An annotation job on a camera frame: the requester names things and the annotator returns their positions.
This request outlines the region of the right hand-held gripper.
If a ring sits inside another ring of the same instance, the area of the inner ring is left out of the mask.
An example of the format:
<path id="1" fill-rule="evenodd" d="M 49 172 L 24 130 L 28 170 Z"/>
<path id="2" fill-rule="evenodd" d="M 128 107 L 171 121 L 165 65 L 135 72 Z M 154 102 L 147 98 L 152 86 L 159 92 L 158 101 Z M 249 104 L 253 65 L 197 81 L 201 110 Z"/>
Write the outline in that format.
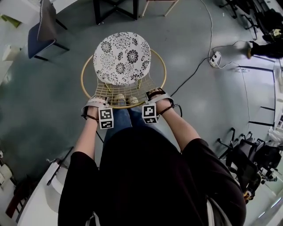
<path id="1" fill-rule="evenodd" d="M 160 100 L 169 100 L 170 107 L 165 108 L 161 113 L 157 112 L 156 103 Z M 167 110 L 174 108 L 174 100 L 168 93 L 163 95 L 157 95 L 152 100 L 148 100 L 146 96 L 146 104 L 142 106 L 142 118 L 146 124 L 156 124 L 159 122 L 159 117 Z"/>

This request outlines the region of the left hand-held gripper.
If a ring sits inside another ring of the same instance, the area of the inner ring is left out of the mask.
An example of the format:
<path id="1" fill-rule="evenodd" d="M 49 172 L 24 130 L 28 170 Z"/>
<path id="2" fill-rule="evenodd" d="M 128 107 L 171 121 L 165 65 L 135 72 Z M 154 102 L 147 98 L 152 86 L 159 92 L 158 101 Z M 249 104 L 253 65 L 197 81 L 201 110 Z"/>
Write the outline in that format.
<path id="1" fill-rule="evenodd" d="M 109 129 L 114 127 L 114 117 L 113 109 L 109 107 L 109 97 L 102 96 L 92 96 L 86 105 L 82 108 L 81 116 L 84 119 L 93 119 L 95 120 L 100 129 Z M 98 109 L 98 117 L 91 116 L 88 114 L 88 108 L 94 107 Z"/>

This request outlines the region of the person's right hand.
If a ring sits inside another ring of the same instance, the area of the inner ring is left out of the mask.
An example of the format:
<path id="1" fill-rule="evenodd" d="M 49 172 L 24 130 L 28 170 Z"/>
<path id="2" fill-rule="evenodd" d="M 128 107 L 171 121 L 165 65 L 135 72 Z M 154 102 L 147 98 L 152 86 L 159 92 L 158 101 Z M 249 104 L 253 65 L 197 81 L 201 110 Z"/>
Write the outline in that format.
<path id="1" fill-rule="evenodd" d="M 148 100 L 152 100 L 157 95 L 163 95 L 163 94 L 166 94 L 166 92 L 164 92 L 161 88 L 152 89 L 146 92 L 146 96 Z"/>

